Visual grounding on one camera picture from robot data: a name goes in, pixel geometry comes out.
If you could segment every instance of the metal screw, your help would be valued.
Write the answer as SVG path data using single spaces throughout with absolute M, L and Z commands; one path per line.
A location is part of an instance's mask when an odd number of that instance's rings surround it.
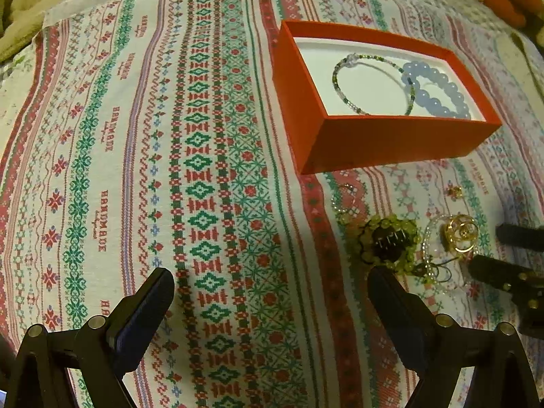
M 499 330 L 501 330 L 502 333 L 507 336 L 512 336 L 516 332 L 516 329 L 513 327 L 513 325 L 509 324 L 508 322 L 501 322 L 499 324 Z
M 454 322 L 450 315 L 443 313 L 436 315 L 435 320 L 437 324 L 444 328 L 451 327 Z
M 33 325 L 28 329 L 28 335 L 30 337 L 37 337 L 41 334 L 42 331 L 43 329 L 40 325 Z
M 89 319 L 89 327 L 92 329 L 102 328 L 105 324 L 104 316 L 93 316 Z

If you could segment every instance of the green beaded bracelet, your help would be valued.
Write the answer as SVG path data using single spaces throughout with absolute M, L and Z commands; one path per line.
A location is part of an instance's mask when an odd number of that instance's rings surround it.
M 349 54 L 346 58 L 343 58 L 336 66 L 335 70 L 333 71 L 333 86 L 336 90 L 336 93 L 342 101 L 347 104 L 353 111 L 355 111 L 358 115 L 370 115 L 369 113 L 363 111 L 361 108 L 357 107 L 354 103 L 352 103 L 347 97 L 344 95 L 344 92 L 340 89 L 338 85 L 338 71 L 342 67 L 354 67 L 355 64 L 357 64 L 358 60 L 375 60 L 375 61 L 381 61 L 383 63 L 387 63 L 390 66 L 393 66 L 396 70 L 398 70 L 401 74 L 404 73 L 404 70 L 397 66 L 394 62 L 389 61 L 388 59 L 383 58 L 382 56 L 378 55 L 365 55 L 365 54 Z M 408 101 L 408 108 L 406 109 L 406 112 L 404 115 L 409 115 L 412 113 L 413 109 L 413 102 L 415 100 L 415 88 L 413 86 L 413 82 L 410 78 L 407 79 L 408 84 L 410 86 L 410 100 Z

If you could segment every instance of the beaded bracelet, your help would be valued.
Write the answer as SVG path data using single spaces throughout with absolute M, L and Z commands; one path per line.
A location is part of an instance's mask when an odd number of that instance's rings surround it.
M 415 90 L 415 103 L 433 116 L 442 118 L 471 119 L 469 106 L 464 102 L 464 96 L 459 93 L 457 84 L 449 83 L 448 76 L 438 69 L 430 67 L 423 61 L 410 61 L 403 65 L 404 73 L 401 80 L 406 84 L 406 91 L 412 93 Z M 420 88 L 418 77 L 425 77 L 443 89 L 445 94 L 452 100 L 456 111 L 444 107 L 438 98 L 431 98 L 429 92 Z
M 401 74 L 404 74 L 405 71 L 401 67 L 397 66 L 392 61 L 386 60 L 385 58 L 378 56 L 378 55 L 365 55 L 365 54 L 349 54 L 346 58 L 343 58 L 338 64 L 335 66 L 335 70 L 333 71 L 333 86 L 336 90 L 336 93 L 342 98 L 342 101 L 347 104 L 352 110 L 355 111 L 356 114 L 359 115 L 370 115 L 369 113 L 363 111 L 361 108 L 357 107 L 354 103 L 352 103 L 349 99 L 347 99 L 346 95 L 344 95 L 344 92 L 340 89 L 338 85 L 338 71 L 342 67 L 354 67 L 357 64 L 358 60 L 375 60 L 375 61 L 381 61 L 383 63 L 387 63 L 390 66 L 393 66 L 396 70 L 398 70 Z M 415 88 L 412 82 L 411 78 L 405 78 L 403 79 L 405 84 L 408 84 L 410 87 L 409 94 L 410 94 L 410 101 L 408 102 L 408 108 L 406 109 L 406 112 L 404 115 L 409 115 L 412 113 L 413 109 L 413 102 L 415 100 Z

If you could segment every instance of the patterned tablecloth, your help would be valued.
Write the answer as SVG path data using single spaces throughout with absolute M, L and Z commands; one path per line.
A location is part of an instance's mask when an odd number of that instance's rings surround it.
M 281 19 L 451 48 L 504 126 L 466 158 L 297 176 L 271 80 Z M 32 89 L 0 165 L 0 328 L 17 346 L 36 322 L 79 327 L 154 267 L 170 269 L 175 301 L 125 378 L 138 406 L 404 406 L 417 378 L 346 254 L 331 208 L 339 184 L 356 187 L 357 220 L 397 213 L 424 227 L 467 213 L 483 253 L 542 269 L 538 255 L 499 246 L 493 231 L 542 222 L 541 122 L 494 37 L 436 6 L 116 0 L 45 29 L 33 47 Z M 451 184 L 463 200 L 448 197 Z M 439 294 L 401 280 L 463 326 L 516 323 L 508 296 L 481 284 Z M 523 343 L 542 396 L 541 343 Z M 469 381 L 467 370 L 454 406 Z

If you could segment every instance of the orange box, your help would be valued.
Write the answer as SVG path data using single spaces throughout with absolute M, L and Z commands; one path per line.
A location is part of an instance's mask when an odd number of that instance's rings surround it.
M 383 45 L 443 59 L 472 96 L 485 121 L 417 116 L 329 116 L 294 40 L 297 37 Z M 284 20 L 274 50 L 273 72 L 300 174 L 465 156 L 501 125 L 480 86 L 451 50 L 389 32 L 344 24 Z

